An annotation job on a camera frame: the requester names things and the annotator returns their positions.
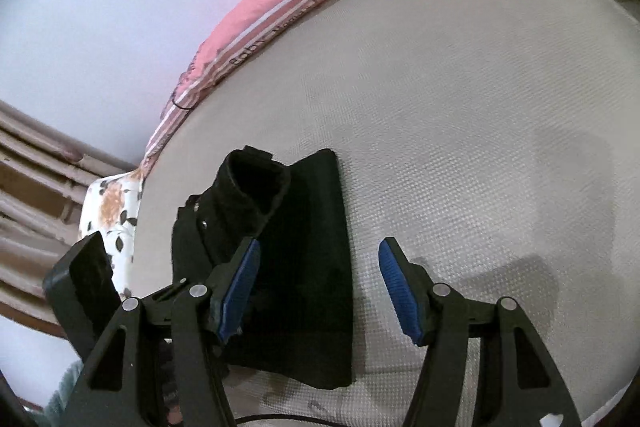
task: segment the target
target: black garment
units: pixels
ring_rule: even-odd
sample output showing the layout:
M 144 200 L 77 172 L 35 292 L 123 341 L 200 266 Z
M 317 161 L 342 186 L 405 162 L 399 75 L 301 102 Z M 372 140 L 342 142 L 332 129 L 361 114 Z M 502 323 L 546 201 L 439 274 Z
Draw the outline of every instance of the black garment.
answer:
M 242 335 L 229 340 L 223 359 L 320 389 L 347 386 L 352 382 L 353 293 L 336 156 L 324 149 L 285 167 L 259 152 L 261 162 L 271 166 L 260 163 L 245 172 L 254 180 L 251 194 L 260 187 L 265 196 L 251 204 L 247 192 L 238 190 L 246 184 L 234 182 L 235 167 L 244 165 L 247 150 L 258 153 L 233 151 L 213 186 L 178 211 L 174 280 L 204 281 L 209 265 L 227 261 L 244 235 L 257 236 L 261 261 L 250 309 Z M 269 197 L 271 204 L 265 204 Z M 198 229 L 201 220 L 206 229 Z

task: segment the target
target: silver screw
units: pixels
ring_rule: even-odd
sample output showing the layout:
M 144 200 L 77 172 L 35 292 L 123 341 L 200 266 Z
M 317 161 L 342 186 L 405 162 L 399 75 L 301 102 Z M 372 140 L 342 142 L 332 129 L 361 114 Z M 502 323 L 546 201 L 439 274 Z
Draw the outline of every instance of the silver screw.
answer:
M 505 297 L 504 299 L 500 300 L 500 305 L 505 309 L 505 310 L 509 310 L 510 312 L 514 311 L 514 309 L 516 309 L 518 307 L 518 303 L 512 299 L 511 297 Z
M 433 292 L 440 297 L 446 297 L 451 293 L 451 288 L 445 283 L 439 282 L 433 285 Z
M 207 293 L 207 287 L 204 284 L 196 284 L 189 288 L 191 297 L 202 297 L 205 293 Z
M 122 309 L 126 312 L 135 310 L 138 307 L 138 299 L 130 297 L 122 303 Z

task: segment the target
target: teal fabric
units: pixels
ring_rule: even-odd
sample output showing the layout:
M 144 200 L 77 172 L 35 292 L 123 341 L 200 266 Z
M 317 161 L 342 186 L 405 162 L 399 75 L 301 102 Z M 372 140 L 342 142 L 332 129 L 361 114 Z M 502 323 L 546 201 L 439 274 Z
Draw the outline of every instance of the teal fabric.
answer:
M 80 377 L 81 371 L 82 362 L 80 360 L 71 364 L 62 376 L 58 390 L 53 394 L 44 411 L 30 411 L 38 427 L 60 427 L 62 425 L 62 413 L 69 401 L 69 397 L 71 397 L 71 392 Z

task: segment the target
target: blue rubber pad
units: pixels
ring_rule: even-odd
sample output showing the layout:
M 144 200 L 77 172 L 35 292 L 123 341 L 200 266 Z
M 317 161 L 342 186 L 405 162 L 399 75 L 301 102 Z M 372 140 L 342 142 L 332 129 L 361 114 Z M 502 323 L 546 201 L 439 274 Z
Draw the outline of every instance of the blue rubber pad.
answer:
M 260 244 L 255 239 L 244 252 L 242 261 L 234 275 L 229 290 L 222 301 L 222 318 L 218 328 L 218 338 L 223 344 L 236 334 L 242 324 L 242 314 L 249 302 L 251 289 L 260 267 Z
M 378 248 L 378 263 L 382 278 L 385 280 L 386 290 L 389 292 L 400 321 L 402 333 L 411 337 L 414 344 L 418 344 L 424 335 L 418 319 L 418 303 L 386 241 L 382 241 Z

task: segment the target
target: beige mesh fabric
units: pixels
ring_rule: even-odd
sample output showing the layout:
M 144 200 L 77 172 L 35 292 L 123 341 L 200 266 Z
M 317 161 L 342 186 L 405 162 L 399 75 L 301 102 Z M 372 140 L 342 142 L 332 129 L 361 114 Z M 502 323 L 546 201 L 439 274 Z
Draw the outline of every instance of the beige mesh fabric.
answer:
M 517 298 L 586 418 L 640 356 L 640 30 L 612 0 L 335 0 L 200 105 L 146 181 L 132 289 L 171 279 L 177 207 L 250 144 L 340 159 L 356 382 L 237 369 L 236 413 L 400 425 L 424 358 L 377 266 L 394 235 L 465 296 Z M 472 416 L 470 345 L 460 425 Z

